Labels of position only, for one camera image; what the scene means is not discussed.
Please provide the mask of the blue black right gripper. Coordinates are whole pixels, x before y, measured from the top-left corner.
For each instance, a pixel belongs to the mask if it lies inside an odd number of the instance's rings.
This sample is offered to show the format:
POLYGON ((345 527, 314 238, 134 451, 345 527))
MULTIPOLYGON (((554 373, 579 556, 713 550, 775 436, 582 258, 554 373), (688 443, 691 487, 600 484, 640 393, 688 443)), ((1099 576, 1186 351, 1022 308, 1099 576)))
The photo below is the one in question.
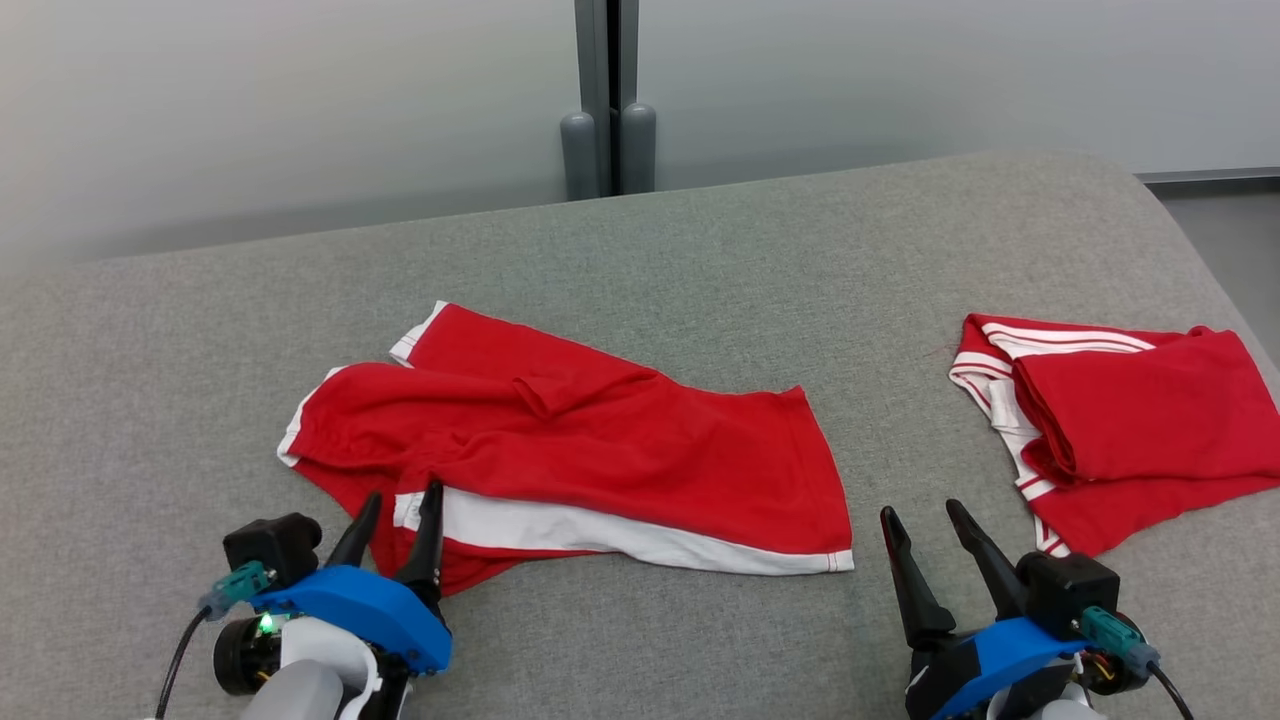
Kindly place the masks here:
POLYGON ((1096 719, 1093 694, 1146 684, 1146 639, 1126 618, 1021 618, 1027 588, 1015 566, 957 498, 946 511, 973 556, 996 623, 957 633, 913 556, 892 506, 879 511, 899 614, 911 648, 905 689, 910 719, 1047 719, 1048 711, 1096 719))

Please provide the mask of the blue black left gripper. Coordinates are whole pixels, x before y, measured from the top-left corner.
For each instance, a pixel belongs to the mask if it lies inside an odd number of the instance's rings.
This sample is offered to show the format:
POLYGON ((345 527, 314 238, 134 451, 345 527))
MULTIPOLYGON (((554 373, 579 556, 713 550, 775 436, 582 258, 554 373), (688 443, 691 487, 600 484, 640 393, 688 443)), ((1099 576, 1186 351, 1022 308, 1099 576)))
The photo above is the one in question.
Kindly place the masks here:
POLYGON ((229 624, 218 638, 212 667, 220 688, 256 694, 302 661, 333 671, 342 696, 394 694, 404 692, 411 678, 444 673, 453 635, 430 607, 442 600, 444 493, 439 480, 428 483, 397 582, 360 569, 381 516, 379 491, 364 501, 325 568, 274 591, 257 565, 244 579, 220 582, 216 611, 246 602, 256 612, 229 624))

